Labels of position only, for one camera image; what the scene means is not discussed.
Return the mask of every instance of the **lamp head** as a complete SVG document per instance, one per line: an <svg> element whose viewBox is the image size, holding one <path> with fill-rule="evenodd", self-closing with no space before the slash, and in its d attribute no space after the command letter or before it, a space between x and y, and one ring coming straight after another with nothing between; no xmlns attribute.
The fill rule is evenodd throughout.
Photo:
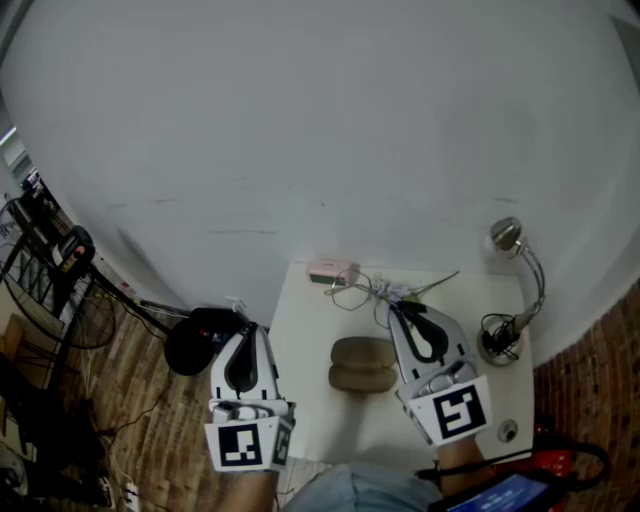
<svg viewBox="0 0 640 512"><path fill-rule="evenodd" d="M522 224L515 217L499 220L491 226L491 241L496 249L510 251L522 235Z"/></svg>

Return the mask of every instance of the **desk lamp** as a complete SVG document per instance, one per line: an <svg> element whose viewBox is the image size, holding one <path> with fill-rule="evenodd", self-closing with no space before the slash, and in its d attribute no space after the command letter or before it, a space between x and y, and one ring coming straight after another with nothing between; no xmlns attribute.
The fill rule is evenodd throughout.
<svg viewBox="0 0 640 512"><path fill-rule="evenodd" d="M493 247L510 258L522 257L533 272L538 298L519 315L492 313L482 319L478 349L482 358L494 366L506 366L518 360L522 350L520 333L538 314L545 294L545 276L540 260L522 236L522 224L515 217L499 220L491 226Z"/></svg>

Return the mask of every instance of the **white wall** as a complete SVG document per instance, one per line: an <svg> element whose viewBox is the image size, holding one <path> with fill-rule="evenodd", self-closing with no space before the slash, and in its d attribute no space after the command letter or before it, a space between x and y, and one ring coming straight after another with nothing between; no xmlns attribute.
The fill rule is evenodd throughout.
<svg viewBox="0 0 640 512"><path fill-rule="evenodd" d="M155 300L236 295L269 323L290 260L513 271L481 250L505 215L525 224L553 294L637 137L607 9L35 2L0 87L56 197ZM628 241L611 235L606 261L569 284L609 270Z"/></svg>

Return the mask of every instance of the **electrical outlet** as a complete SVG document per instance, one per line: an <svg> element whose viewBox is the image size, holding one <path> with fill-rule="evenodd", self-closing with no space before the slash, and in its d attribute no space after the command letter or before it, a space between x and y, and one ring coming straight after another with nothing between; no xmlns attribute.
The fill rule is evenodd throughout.
<svg viewBox="0 0 640 512"><path fill-rule="evenodd" d="M128 482L127 488L125 489L124 495L125 501L127 503L127 509L132 512L141 512L140 511L140 500L138 499L138 486L134 483Z"/></svg>

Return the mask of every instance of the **wire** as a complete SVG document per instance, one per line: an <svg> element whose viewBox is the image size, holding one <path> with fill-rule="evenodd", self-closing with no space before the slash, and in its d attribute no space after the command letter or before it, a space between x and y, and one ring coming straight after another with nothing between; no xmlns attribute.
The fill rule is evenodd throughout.
<svg viewBox="0 0 640 512"><path fill-rule="evenodd" d="M115 433L113 434L113 440L111 441L111 444L109 445L109 448L107 449L107 453L109 453L109 455L111 455L111 449L113 448L113 445L116 443L116 439L118 437L118 434L120 433L120 431L122 431L122 429L130 427L131 425L135 425L136 423L138 423L138 421L140 421L140 419L147 413L153 411L158 404L160 403L160 400L162 399L162 397L164 396L164 394L169 391L169 388L171 387L171 376L173 375L171 368L169 368L169 373L167 375L167 385L165 386L165 388L162 390L162 392L158 395L158 398L156 398L155 403L149 407L148 409L145 409L144 411L142 411L138 417L133 420L130 421L128 423L125 423L124 425L120 425L118 428L115 429Z"/></svg>
<svg viewBox="0 0 640 512"><path fill-rule="evenodd" d="M485 327L488 318L498 318L500 322L489 332ZM480 328L484 333L482 338L485 348L496 355L505 355L513 361L517 361L519 356L511 349L518 343L520 336L515 333L516 317L505 313L489 313L480 320ZM491 339L490 343L485 341L485 335Z"/></svg>
<svg viewBox="0 0 640 512"><path fill-rule="evenodd" d="M76 314L82 315L80 311L76 311ZM84 320L80 320L82 323L82 330L84 333L84 344L87 344L87 326L84 324ZM82 365L82 377L84 380L84 389L86 391L86 397L89 399L89 383L91 382L91 363L92 363L92 354L89 354L89 364L85 363L84 360L84 350L80 352L80 363Z"/></svg>
<svg viewBox="0 0 640 512"><path fill-rule="evenodd" d="M142 304L136 304L139 308L146 309L147 311L153 311L154 313L158 313L160 315L173 316L175 318L189 318L187 315L179 315L177 313L170 313L169 311L163 311L161 309L154 309L147 306L143 306Z"/></svg>
<svg viewBox="0 0 640 512"><path fill-rule="evenodd" d="M344 277L341 278L341 276L343 273L346 273L346 272L357 273L360 277L364 279L364 284L356 282L349 286L340 286L338 283L340 281L342 282L345 281ZM459 273L460 271L458 270L453 274L445 277L444 279L440 279L433 283L430 283L424 286L419 286L417 288L409 288L404 285L394 284L390 281L384 280L382 277L377 277L377 276L374 277L372 281L372 279L365 273L360 272L359 270L356 270L353 268L349 268L349 269L343 270L342 272L339 272L336 275L336 277L333 280L333 283L331 284L331 288L328 290L325 290L324 294L327 295L328 297L331 297L331 300L333 301L333 303L336 306L338 306L340 309L344 309L345 311L355 311L357 309L360 309L371 299L375 299L376 303L373 308L373 320L378 326L388 330L389 326L384 325L378 319L378 306L381 303L384 302L386 304L395 304L396 302L400 302L401 300L412 300L414 302L420 302L424 294L427 293L429 290L457 276ZM338 302L336 301L336 296L350 289L356 289L366 293L365 298L360 303L358 303L358 305L354 307L347 307L345 305L338 304Z"/></svg>
<svg viewBox="0 0 640 512"><path fill-rule="evenodd" d="M104 440L104 437L100 438L100 442L102 443L102 445L105 448L107 448L107 449L109 448L109 446L106 444L106 442ZM117 471L118 473L120 473L123 477L125 477L131 483L134 483L133 478L131 478L131 476L129 476L124 471L122 471L122 469L120 468L120 464L118 464L118 460L115 458L115 456L112 453L109 454L109 462L111 464L111 469L113 469L113 470Z"/></svg>
<svg viewBox="0 0 640 512"><path fill-rule="evenodd" d="M122 304L122 307L124 308L124 310L125 310L127 313L129 313L132 317L137 318L138 320L140 320L140 323L142 324L142 326L147 330L147 332L148 332L149 334L151 334L151 336L153 336L153 337L155 337L155 338L158 338L158 339L162 342L162 344L163 344L163 345L165 344L164 338L162 338L161 336L158 336L158 335L157 335L157 334L155 334L151 329L149 329L149 327L147 327L147 324L146 324L146 322L144 321L144 319L143 319L142 317L139 317L139 316L138 316L138 315L136 315L135 313L132 313L132 312L129 310L129 308L127 307L127 305L126 305L124 302L122 302L120 299L118 299L117 297L116 297L116 300L117 300L120 304Z"/></svg>

